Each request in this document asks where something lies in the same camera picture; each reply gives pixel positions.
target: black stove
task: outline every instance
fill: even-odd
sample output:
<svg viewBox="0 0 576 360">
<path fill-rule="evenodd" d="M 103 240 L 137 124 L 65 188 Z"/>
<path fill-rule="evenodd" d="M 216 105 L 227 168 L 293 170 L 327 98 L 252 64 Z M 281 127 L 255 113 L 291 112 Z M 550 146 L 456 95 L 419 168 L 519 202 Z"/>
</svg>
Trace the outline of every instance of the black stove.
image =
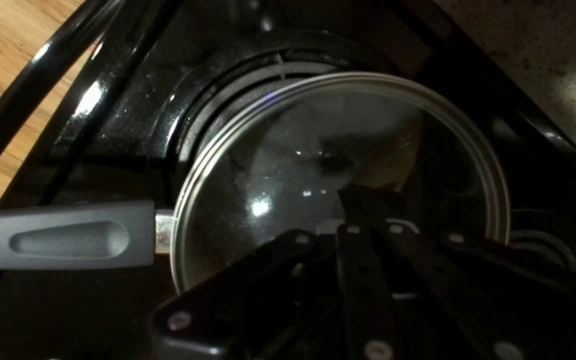
<svg viewBox="0 0 576 360">
<path fill-rule="evenodd" d="M 377 71 L 464 111 L 501 161 L 512 241 L 576 270 L 576 146 L 431 0 L 151 0 L 112 10 L 0 208 L 142 198 L 173 207 L 210 134 L 203 125 L 236 111 L 237 98 Z M 58 54 L 44 57 L 38 64 L 56 71 Z M 0 134 L 15 126 L 1 121 Z M 147 317 L 173 295 L 164 256 L 144 268 L 0 271 L 0 358 L 151 358 Z"/>
</svg>

